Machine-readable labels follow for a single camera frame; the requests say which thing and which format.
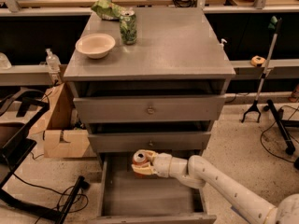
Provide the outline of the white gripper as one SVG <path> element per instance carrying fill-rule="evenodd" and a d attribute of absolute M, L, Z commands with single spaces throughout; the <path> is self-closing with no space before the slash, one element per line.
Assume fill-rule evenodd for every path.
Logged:
<path fill-rule="evenodd" d="M 136 152 L 136 163 L 145 165 L 132 165 L 132 169 L 135 173 L 141 175 L 157 175 L 159 177 L 169 177 L 170 164 L 172 156 L 166 153 L 157 154 L 155 151 L 140 149 Z"/>

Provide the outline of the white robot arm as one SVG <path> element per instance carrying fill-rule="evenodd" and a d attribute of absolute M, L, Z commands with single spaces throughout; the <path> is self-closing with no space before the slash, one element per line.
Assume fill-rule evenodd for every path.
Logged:
<path fill-rule="evenodd" d="M 217 169 L 202 156 L 192 155 L 186 160 L 166 153 L 139 149 L 133 155 L 132 169 L 141 175 L 173 177 L 193 189 L 199 189 L 207 182 L 249 224 L 299 224 L 298 194 L 293 194 L 278 206 L 274 206 Z"/>

